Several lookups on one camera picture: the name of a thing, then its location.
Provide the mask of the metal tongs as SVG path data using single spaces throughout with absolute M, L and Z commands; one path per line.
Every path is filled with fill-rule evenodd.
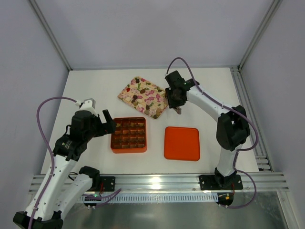
M 176 112 L 177 114 L 179 114 L 179 115 L 182 114 L 182 110 L 181 110 L 180 107 L 174 107 L 173 109 L 175 110 L 175 112 Z

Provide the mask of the orange box lid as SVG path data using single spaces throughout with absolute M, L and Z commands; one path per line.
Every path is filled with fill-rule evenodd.
M 199 161 L 200 137 L 198 129 L 177 126 L 166 127 L 164 157 L 168 160 Z

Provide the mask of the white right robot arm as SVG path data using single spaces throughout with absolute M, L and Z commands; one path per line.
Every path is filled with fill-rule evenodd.
M 221 147 L 219 163 L 212 182 L 221 189 L 232 186 L 236 178 L 237 152 L 250 135 L 245 109 L 228 106 L 207 93 L 197 81 L 185 80 L 178 71 L 165 76 L 169 87 L 165 89 L 168 106 L 181 114 L 181 106 L 190 102 L 205 111 L 217 123 L 216 140 Z

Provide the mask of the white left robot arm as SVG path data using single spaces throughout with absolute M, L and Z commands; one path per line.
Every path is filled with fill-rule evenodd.
M 88 190 L 100 182 L 99 170 L 84 166 L 66 190 L 63 185 L 76 166 L 90 140 L 115 132 L 116 123 L 108 110 L 106 122 L 88 110 L 77 111 L 52 151 L 51 166 L 32 202 L 24 211 L 16 212 L 13 222 L 21 229 L 60 229 L 70 209 Z

